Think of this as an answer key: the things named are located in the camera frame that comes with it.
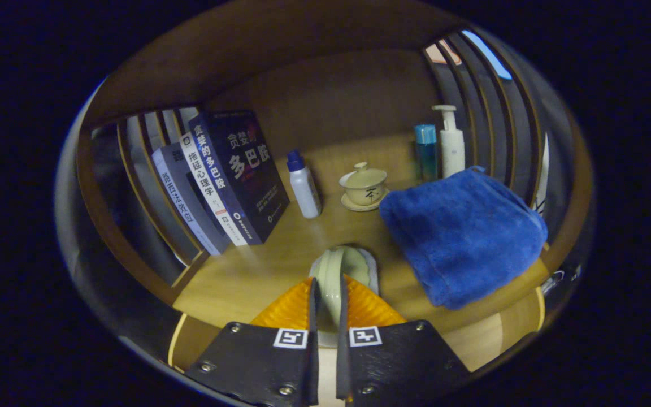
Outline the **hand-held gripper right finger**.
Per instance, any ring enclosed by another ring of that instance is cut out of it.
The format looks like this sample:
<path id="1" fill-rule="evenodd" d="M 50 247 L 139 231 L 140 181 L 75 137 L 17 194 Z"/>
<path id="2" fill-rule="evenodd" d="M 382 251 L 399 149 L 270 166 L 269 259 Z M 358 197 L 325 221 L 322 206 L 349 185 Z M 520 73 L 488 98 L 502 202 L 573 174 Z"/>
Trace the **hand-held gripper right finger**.
<path id="1" fill-rule="evenodd" d="M 366 285 L 341 276 L 336 396 L 347 406 L 426 406 L 470 371 L 431 322 L 407 321 Z"/>

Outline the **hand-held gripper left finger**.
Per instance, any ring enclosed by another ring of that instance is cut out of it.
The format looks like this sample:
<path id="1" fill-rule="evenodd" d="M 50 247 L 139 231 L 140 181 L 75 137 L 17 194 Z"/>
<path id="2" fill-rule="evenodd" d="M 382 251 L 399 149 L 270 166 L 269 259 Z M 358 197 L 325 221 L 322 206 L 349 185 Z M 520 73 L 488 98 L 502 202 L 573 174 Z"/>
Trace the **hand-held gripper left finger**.
<path id="1" fill-rule="evenodd" d="M 318 282 L 310 276 L 251 322 L 228 322 L 186 376 L 246 405 L 318 404 L 319 296 Z"/>

